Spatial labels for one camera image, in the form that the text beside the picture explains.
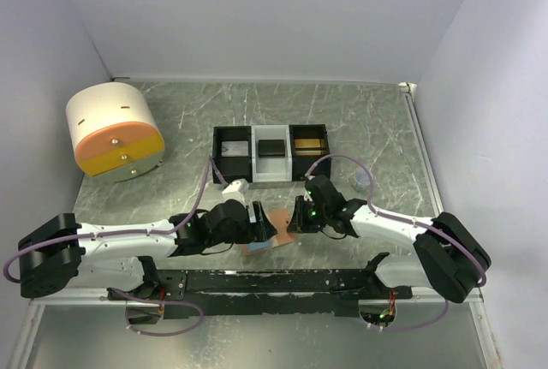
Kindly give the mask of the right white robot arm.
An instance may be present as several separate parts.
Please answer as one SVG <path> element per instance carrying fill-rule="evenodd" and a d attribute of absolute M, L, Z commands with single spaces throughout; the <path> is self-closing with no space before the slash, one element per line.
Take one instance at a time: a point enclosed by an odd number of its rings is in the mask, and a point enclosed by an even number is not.
<path fill-rule="evenodd" d="M 462 303 L 484 282 L 491 258 L 455 215 L 408 217 L 381 210 L 363 199 L 345 199 L 326 176 L 306 181 L 305 188 L 307 194 L 295 199 L 289 232 L 318 233 L 329 226 L 344 237 L 380 239 L 409 251 L 373 263 L 374 271 L 363 278 L 372 298 L 405 286 L 433 289 Z"/>

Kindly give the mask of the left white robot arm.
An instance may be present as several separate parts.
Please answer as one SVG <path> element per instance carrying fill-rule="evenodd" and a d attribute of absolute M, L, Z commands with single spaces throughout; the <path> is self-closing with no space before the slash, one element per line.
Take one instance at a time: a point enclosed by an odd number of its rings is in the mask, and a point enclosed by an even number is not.
<path fill-rule="evenodd" d="M 210 210 L 135 225 L 78 223 L 73 213 L 63 213 L 19 241 L 16 282 L 27 299 L 70 287 L 117 288 L 148 300 L 160 288 L 152 262 L 201 255 L 219 244 L 265 242 L 276 234 L 258 201 L 228 199 Z"/>

